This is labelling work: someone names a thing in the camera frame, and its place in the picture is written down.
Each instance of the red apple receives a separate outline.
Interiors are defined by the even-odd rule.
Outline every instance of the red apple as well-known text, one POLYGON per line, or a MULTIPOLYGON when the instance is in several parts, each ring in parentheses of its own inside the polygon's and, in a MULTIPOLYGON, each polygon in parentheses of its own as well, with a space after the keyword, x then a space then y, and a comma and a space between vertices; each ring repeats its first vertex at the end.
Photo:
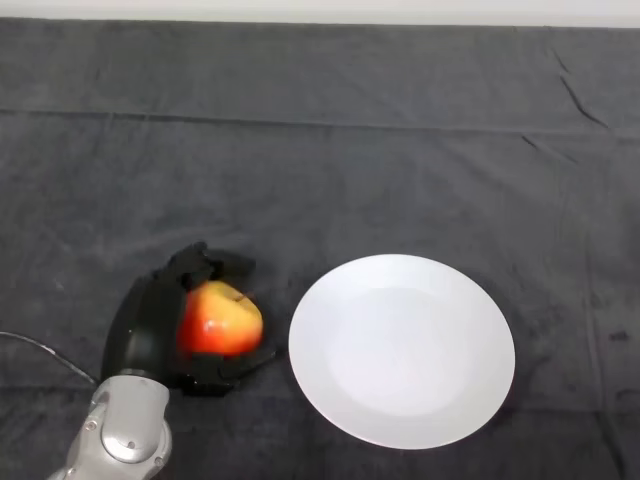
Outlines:
POLYGON ((183 350, 240 355, 262 339, 262 315, 251 300, 224 282, 207 282, 187 297, 178 334, 183 350))

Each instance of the cable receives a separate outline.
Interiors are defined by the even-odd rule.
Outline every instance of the cable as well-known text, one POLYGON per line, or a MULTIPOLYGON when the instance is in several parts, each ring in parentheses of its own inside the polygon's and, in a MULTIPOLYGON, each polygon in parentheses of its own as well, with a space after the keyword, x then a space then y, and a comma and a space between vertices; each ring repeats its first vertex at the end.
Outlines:
POLYGON ((95 377, 93 377, 92 375, 82 370, 80 367, 78 367, 75 363, 73 363, 64 355, 56 352, 53 348, 45 345, 44 343, 39 342, 38 340, 35 340, 34 338, 28 337, 26 335, 20 335, 19 333, 2 332, 2 331, 0 331, 0 337, 13 338, 14 340, 21 340, 23 342, 30 343, 31 345, 35 345, 36 347, 40 347, 49 355, 51 355, 53 358, 55 358, 58 362, 60 362, 62 365, 67 367, 72 372, 80 375, 82 378, 87 380, 93 386, 98 385, 98 380, 95 377))

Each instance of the white plate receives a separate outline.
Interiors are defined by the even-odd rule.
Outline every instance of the white plate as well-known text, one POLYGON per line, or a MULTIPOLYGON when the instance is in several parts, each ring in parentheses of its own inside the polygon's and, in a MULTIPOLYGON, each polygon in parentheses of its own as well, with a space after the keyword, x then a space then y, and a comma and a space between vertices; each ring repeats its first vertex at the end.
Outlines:
POLYGON ((293 316, 289 354, 329 421, 403 449, 475 432, 502 405, 515 369, 511 332, 484 290, 409 255, 361 258, 318 280, 293 316))

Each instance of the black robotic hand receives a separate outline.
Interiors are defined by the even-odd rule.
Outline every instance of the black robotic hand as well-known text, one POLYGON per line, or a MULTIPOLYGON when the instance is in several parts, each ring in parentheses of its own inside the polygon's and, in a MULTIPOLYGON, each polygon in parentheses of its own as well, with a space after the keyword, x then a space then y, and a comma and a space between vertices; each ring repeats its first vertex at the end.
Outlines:
POLYGON ((240 378, 273 359, 276 351, 258 349, 237 357, 189 354, 178 351, 176 335, 189 291, 208 280, 246 276, 253 268, 253 260, 198 242, 174 254, 164 267, 139 277, 111 325, 101 381, 137 375, 187 395, 229 392, 240 378))

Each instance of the robotic arm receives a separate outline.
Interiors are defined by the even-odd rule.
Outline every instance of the robotic arm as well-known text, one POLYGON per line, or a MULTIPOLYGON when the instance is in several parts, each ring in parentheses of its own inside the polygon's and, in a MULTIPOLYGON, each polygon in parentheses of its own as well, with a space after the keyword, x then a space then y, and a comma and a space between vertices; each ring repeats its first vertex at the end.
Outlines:
POLYGON ((187 294, 208 280, 244 276, 254 262, 196 243, 138 278, 111 325, 101 384, 66 465, 49 480, 148 480, 171 454, 164 419, 169 390, 222 396, 275 357, 258 350, 232 359, 176 347, 187 294))

